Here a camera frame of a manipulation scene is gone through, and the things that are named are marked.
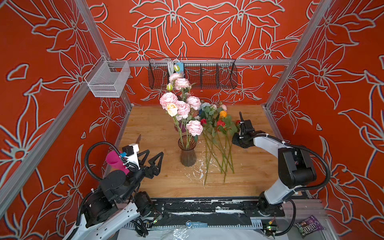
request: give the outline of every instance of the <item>yellow rose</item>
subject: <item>yellow rose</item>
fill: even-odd
[[[222,111],[220,112],[220,117],[221,117],[221,118],[225,118],[227,115],[228,115],[227,112],[224,111],[224,110],[222,110]]]
[[[174,117],[177,115],[177,106],[174,103],[168,103],[167,104],[167,112],[171,117]]]

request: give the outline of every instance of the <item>white wire basket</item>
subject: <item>white wire basket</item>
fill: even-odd
[[[85,77],[89,89],[98,98],[118,98],[131,74],[128,62],[122,68],[110,67],[104,56]]]

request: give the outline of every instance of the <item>red wall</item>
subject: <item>red wall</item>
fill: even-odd
[[[382,1],[334,1],[271,110],[285,139],[328,162],[331,182],[312,194],[343,239],[384,237],[383,13]]]
[[[289,58],[318,1],[87,0],[114,60],[153,57]],[[236,89],[194,90],[210,102],[265,103],[283,66],[239,67]],[[131,102],[158,104],[144,67],[132,68]]]
[[[74,1],[0,3],[0,187],[14,173],[100,57]],[[0,220],[1,239],[62,239],[82,197],[97,187],[86,150],[114,143],[126,115],[121,99],[90,92]],[[107,147],[92,152],[102,174]]]

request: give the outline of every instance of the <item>brown glass vase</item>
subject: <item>brown glass vase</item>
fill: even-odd
[[[196,153],[195,153],[196,142],[193,137],[191,136],[189,137],[191,138],[191,140],[189,141],[188,148],[187,148],[187,136],[186,135],[183,136],[184,145],[179,139],[179,148],[181,149],[180,162],[186,167],[193,166],[196,163]]]

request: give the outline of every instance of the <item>wooden tabletop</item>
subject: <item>wooden tabletop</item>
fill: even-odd
[[[228,114],[233,120],[243,118],[252,121],[255,130],[273,134],[272,128],[260,105],[228,105]],[[135,143],[141,134],[140,152],[149,149],[148,159],[159,152],[164,158],[159,176],[145,178],[140,191],[150,197],[226,197],[258,196],[278,179],[277,158],[267,151],[250,147],[243,149],[232,146],[235,173],[220,174],[212,158],[207,181],[205,179],[205,140],[200,137],[195,148],[197,161],[192,167],[180,163],[180,149],[177,145],[179,134],[174,129],[172,118],[161,106],[134,106],[129,116],[119,149]]]

